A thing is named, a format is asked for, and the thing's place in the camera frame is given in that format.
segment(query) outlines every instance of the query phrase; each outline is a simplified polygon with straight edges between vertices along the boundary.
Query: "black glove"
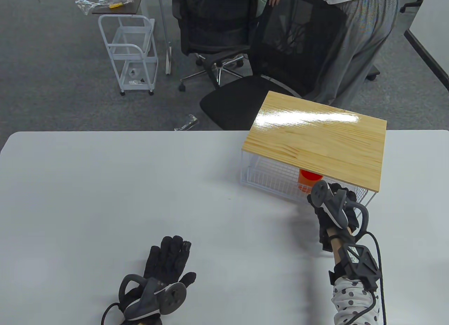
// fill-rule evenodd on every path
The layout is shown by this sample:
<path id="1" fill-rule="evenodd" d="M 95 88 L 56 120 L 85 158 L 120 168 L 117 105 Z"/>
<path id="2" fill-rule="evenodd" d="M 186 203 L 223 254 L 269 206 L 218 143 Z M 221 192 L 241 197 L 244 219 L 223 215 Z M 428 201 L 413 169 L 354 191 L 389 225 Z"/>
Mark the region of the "black glove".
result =
<path id="1" fill-rule="evenodd" d="M 350 191 L 348 188 L 342 188 L 340 184 L 334 183 L 329 184 L 330 190 L 335 194 L 339 189 L 343 189 L 347 192 L 346 197 L 351 201 L 357 201 L 357 196 L 353 191 Z M 315 207 L 311 201 L 311 196 L 307 196 L 307 201 L 312 205 L 315 209 L 315 214 L 318 217 L 318 221 L 320 223 L 320 243 L 323 245 L 323 250 L 332 251 L 332 246 L 329 242 L 329 236 L 327 235 L 327 229 L 331 227 L 335 227 L 332 219 L 327 215 L 321 207 Z M 354 232 L 359 227 L 359 221 L 357 220 L 356 213 L 353 208 L 344 208 L 344 212 L 346 217 L 348 218 L 348 227 L 351 229 L 351 232 Z"/>
<path id="2" fill-rule="evenodd" d="M 195 272 L 188 272 L 181 278 L 181 280 L 179 280 L 179 277 L 186 266 L 186 262 L 189 259 L 190 247 L 191 243 L 184 241 L 180 236 L 174 236 L 173 238 L 166 236 L 162 239 L 160 248 L 156 245 L 151 247 L 148 259 L 146 261 L 143 279 L 152 280 L 153 282 L 156 280 L 158 282 L 158 287 L 154 291 L 154 295 L 156 295 L 156 297 L 162 296 L 162 293 L 164 293 L 163 290 L 165 290 L 165 288 L 167 288 L 170 284 L 177 283 L 179 281 L 187 288 L 190 284 L 195 282 Z M 138 299 L 141 299 L 144 288 L 144 286 L 139 285 L 124 295 L 119 293 L 119 303 L 114 303 L 108 307 L 103 315 L 101 324 L 103 325 L 106 314 L 112 306 L 118 306 L 120 311 L 124 313 L 128 306 L 138 301 Z M 125 320 L 122 323 L 122 325 L 137 324 L 161 324 L 160 313 L 153 313 L 148 317 L 138 320 Z"/>

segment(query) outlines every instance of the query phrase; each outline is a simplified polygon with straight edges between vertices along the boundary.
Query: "gray pants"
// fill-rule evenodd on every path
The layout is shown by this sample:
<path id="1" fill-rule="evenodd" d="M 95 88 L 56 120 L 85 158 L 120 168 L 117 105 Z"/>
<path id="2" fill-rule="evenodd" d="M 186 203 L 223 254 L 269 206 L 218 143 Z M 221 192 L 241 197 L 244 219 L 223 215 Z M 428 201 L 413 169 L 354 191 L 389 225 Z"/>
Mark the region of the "gray pants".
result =
<path id="1" fill-rule="evenodd" d="M 336 54 L 314 91 L 304 99 L 346 107 L 356 96 L 391 33 L 399 0 L 353 0 L 335 6 L 348 16 L 343 42 L 333 51 Z"/>

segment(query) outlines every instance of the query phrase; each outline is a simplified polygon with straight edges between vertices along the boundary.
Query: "gray carpet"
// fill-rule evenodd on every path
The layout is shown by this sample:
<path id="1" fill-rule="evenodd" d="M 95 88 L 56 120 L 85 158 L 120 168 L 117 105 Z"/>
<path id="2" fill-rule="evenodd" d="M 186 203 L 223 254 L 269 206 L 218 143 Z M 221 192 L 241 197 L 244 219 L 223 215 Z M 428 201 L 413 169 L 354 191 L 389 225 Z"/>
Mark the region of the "gray carpet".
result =
<path id="1" fill-rule="evenodd" d="M 194 114 L 195 130 L 216 130 L 200 110 L 212 91 L 203 76 L 177 89 L 179 78 L 197 71 L 195 57 L 179 47 L 179 30 L 164 0 L 174 46 L 173 73 L 159 69 L 154 96 L 144 91 L 120 96 L 96 16 L 85 16 L 74 0 L 0 0 L 0 148 L 17 131 L 173 130 Z M 414 0 L 401 0 L 401 4 Z M 420 59 L 404 31 L 416 9 L 399 14 L 393 34 L 376 65 L 382 74 L 366 82 L 348 107 L 388 121 L 390 129 L 448 129 L 449 94 Z M 149 12 L 156 19 L 157 49 L 165 65 L 157 0 Z M 249 64 L 239 68 L 244 75 Z"/>

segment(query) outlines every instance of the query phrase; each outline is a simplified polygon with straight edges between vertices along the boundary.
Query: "metal pole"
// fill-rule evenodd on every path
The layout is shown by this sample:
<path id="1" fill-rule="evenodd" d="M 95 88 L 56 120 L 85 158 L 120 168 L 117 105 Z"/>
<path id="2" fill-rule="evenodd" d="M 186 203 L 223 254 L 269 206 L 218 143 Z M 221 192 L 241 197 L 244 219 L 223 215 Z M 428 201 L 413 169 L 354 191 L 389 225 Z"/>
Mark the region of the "metal pole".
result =
<path id="1" fill-rule="evenodd" d="M 170 74 L 170 71 L 172 69 L 172 46 L 171 46 L 171 43 L 168 41 L 167 23 L 165 21 L 165 13 L 164 13 L 164 8 L 162 6 L 162 0 L 159 0 L 159 7 L 161 9 L 162 25 L 164 28 L 164 36 L 165 36 L 165 45 L 167 47 L 167 63 L 165 65 L 165 73 L 168 75 L 168 74 Z"/>

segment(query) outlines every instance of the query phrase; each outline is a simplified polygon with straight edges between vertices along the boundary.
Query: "black office chair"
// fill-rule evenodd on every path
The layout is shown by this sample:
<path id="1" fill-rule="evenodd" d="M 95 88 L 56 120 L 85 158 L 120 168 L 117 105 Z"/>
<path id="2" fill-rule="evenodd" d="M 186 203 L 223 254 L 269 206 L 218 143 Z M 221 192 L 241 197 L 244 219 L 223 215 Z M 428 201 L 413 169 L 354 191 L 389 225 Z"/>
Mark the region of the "black office chair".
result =
<path id="1" fill-rule="evenodd" d="M 417 0 L 414 2 L 409 2 L 407 4 L 404 4 L 404 6 L 402 6 L 401 9 L 399 9 L 399 12 L 404 13 L 406 11 L 406 9 L 409 7 L 420 7 L 422 5 L 423 1 L 424 0 Z"/>
<path id="2" fill-rule="evenodd" d="M 249 48 L 250 27 L 255 26 L 257 0 L 172 0 L 172 9 L 181 30 L 181 51 L 197 54 L 197 65 L 204 67 L 202 72 L 182 78 L 180 91 L 186 90 L 185 80 L 204 73 L 215 88 L 220 86 L 222 72 L 242 77 L 226 66 L 234 62 L 238 67 L 243 65 L 242 53 Z M 217 61 L 207 60 L 210 54 L 230 49 L 240 50 L 233 51 L 232 56 L 221 55 Z"/>
<path id="3" fill-rule="evenodd" d="M 333 44 L 342 41 L 345 21 L 339 8 L 323 0 L 267 5 L 249 50 L 253 75 L 208 94 L 200 102 L 201 109 L 223 130 L 249 130 L 268 91 L 291 95 L 263 75 L 300 95 L 308 94 L 335 57 L 338 46 Z"/>

